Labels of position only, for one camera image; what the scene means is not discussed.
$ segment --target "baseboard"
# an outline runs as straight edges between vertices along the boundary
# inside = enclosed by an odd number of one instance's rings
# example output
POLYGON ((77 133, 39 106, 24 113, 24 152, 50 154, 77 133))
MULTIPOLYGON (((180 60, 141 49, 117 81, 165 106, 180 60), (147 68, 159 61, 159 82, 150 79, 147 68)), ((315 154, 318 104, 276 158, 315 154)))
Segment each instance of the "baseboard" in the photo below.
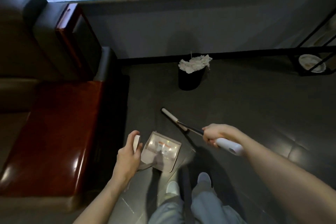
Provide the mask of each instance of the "baseboard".
MULTIPOLYGON (((218 52, 218 53, 202 53, 202 55, 209 55, 213 59, 242 59, 265 56, 294 56, 302 54, 317 54, 336 52, 336 46, 321 46, 321 47, 300 47, 287 49, 269 49, 269 50, 252 50, 242 52, 218 52)), ((170 63, 179 62, 181 59, 187 60, 190 54, 176 55, 176 56, 160 56, 160 57, 145 57, 145 58, 131 58, 119 59, 120 65, 139 65, 139 64, 156 64, 156 63, 170 63)))

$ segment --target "wall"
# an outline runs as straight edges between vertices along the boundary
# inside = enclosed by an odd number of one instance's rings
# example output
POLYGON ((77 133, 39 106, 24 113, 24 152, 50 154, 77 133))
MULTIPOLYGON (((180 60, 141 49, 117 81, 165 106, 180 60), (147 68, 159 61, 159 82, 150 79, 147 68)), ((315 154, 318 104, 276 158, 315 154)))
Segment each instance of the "wall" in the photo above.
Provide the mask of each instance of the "wall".
POLYGON ((160 0, 84 5, 119 58, 289 48, 336 0, 160 0))

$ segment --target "shoe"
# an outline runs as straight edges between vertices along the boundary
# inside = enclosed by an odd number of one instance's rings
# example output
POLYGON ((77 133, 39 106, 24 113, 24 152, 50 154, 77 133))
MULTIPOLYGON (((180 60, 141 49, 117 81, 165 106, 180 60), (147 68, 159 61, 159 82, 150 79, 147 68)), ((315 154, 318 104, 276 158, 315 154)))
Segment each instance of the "shoe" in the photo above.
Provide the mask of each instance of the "shoe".
POLYGON ((208 182, 210 184, 210 187, 211 187, 211 179, 210 179, 210 176, 206 172, 201 172, 198 175, 197 183, 200 183, 200 182, 203 182, 203 181, 208 182))
POLYGON ((179 196, 180 195, 180 187, 177 184, 177 182, 171 181, 167 186, 166 193, 173 193, 176 196, 179 196))

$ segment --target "white bowl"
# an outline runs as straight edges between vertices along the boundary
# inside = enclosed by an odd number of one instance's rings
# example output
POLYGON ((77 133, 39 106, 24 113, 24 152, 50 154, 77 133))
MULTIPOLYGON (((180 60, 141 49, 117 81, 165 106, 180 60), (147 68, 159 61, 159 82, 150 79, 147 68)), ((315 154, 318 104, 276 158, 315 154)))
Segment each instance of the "white bowl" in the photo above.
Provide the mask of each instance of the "white bowl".
MULTIPOLYGON (((300 65, 306 70, 311 69, 313 66, 321 61, 322 60, 318 56, 312 54, 303 54, 299 57, 300 65)), ((318 65, 316 68, 314 68, 311 72, 323 73, 326 69, 327 66, 325 65, 325 63, 322 63, 321 65, 318 65)))

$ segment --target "person's left hand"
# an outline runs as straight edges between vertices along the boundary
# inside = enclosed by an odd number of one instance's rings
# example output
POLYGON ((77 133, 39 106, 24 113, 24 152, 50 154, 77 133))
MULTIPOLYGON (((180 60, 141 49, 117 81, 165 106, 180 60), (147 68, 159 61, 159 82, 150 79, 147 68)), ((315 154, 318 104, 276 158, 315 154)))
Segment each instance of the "person's left hand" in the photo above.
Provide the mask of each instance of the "person's left hand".
POLYGON ((133 151, 134 137, 138 134, 139 131, 132 131, 128 135, 125 147, 118 151, 117 162, 110 183, 118 185, 121 191, 126 188, 140 165, 142 143, 138 145, 135 153, 133 151))

